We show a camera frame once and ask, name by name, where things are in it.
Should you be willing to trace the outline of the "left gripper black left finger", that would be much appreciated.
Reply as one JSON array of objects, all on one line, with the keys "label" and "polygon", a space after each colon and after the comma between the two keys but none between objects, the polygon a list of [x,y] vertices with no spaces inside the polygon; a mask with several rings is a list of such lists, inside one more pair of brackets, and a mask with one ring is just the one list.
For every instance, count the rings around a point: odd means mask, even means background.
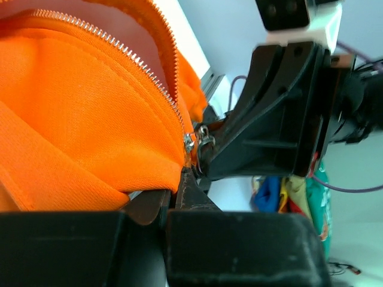
[{"label": "left gripper black left finger", "polygon": [[165,286],[170,199],[145,191],[113,212],[1,213],[1,285]]}]

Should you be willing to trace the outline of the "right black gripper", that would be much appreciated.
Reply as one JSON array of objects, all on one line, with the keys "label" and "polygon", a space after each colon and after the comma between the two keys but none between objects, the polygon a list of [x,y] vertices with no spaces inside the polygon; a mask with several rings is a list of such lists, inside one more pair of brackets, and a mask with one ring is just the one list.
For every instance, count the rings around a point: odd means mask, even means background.
[{"label": "right black gripper", "polygon": [[306,176],[323,145],[380,135],[382,60],[355,60],[310,41],[257,47],[236,106],[206,126],[198,174]]}]

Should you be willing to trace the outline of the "orange zip jacket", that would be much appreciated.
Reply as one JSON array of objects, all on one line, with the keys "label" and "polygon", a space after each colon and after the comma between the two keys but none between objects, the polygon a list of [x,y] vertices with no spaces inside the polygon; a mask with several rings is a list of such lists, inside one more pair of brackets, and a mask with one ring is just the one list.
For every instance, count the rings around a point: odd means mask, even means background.
[{"label": "orange zip jacket", "polygon": [[118,210],[196,165],[200,79],[155,1],[1,2],[1,211]]}]

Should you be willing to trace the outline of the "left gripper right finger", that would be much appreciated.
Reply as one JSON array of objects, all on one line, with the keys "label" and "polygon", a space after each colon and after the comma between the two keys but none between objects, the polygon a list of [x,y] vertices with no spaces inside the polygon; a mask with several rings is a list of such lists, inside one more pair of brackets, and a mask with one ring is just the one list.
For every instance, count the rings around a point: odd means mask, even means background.
[{"label": "left gripper right finger", "polygon": [[330,286],[321,242],[296,213],[224,212],[181,172],[166,223],[170,286]]}]

